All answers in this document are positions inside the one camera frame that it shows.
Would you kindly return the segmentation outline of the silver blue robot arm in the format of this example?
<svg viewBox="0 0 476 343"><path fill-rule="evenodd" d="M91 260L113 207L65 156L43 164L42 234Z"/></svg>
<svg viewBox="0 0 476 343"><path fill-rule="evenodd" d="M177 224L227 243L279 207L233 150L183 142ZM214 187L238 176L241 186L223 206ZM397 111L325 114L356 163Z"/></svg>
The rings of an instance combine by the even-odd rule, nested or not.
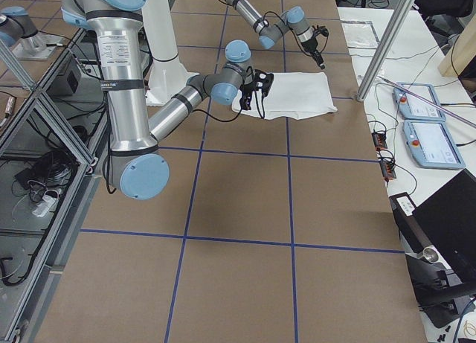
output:
<svg viewBox="0 0 476 343"><path fill-rule="evenodd" d="M300 50L311 57L320 69L325 69L324 58L318 50L319 35L329 36L325 26L311 26L303 9L295 6L281 15L267 11L263 15L249 0L223 0L232 6L239 15L253 28L259 42L265 49L270 49L289 31L292 32Z"/></svg>
<svg viewBox="0 0 476 343"><path fill-rule="evenodd" d="M112 131L106 183L138 200L157 196L170 170L158 145L204 100L233 103L253 80L251 51L230 42L217 74L186 71L168 0L62 0L64 20L96 33Z"/></svg>

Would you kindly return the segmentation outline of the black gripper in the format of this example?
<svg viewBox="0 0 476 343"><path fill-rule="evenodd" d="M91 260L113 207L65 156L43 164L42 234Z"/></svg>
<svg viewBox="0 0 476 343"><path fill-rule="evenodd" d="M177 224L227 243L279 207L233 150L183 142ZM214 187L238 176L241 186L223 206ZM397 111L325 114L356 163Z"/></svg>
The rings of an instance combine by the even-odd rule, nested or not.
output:
<svg viewBox="0 0 476 343"><path fill-rule="evenodd" d="M251 98L252 98L252 94L254 90L255 90L254 77L250 76L245 79L245 82L240 87L240 91L242 93L241 98L239 99L241 110L251 109Z"/></svg>
<svg viewBox="0 0 476 343"><path fill-rule="evenodd" d="M324 58L322 57L321 53L318 50L318 41L316 40L316 38L311 38L304 42L301 42L300 45L302 46L304 53L307 56L310 56L311 58L313 58L317 66L320 69L324 70L325 69Z"/></svg>

